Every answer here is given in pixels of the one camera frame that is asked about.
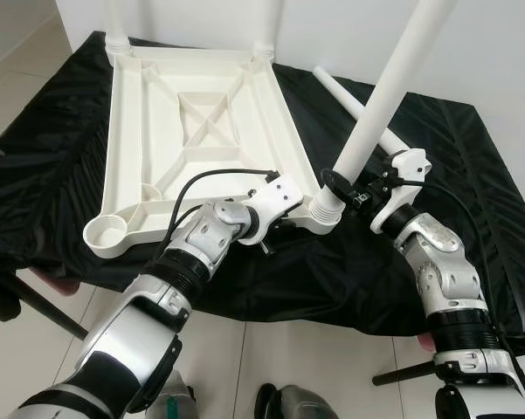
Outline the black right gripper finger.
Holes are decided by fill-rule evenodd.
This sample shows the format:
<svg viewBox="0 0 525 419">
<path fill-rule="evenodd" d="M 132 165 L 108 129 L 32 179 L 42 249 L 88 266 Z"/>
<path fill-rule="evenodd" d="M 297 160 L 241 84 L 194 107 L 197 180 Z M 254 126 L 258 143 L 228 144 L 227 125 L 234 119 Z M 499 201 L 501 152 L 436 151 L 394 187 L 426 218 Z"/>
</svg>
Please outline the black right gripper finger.
<svg viewBox="0 0 525 419">
<path fill-rule="evenodd" d="M 321 171 L 321 180 L 323 187 L 327 188 L 331 192 L 331 195 L 335 196 L 342 203 L 353 203 L 354 202 L 354 188 L 353 185 L 341 175 L 331 168 L 324 168 Z"/>
</svg>

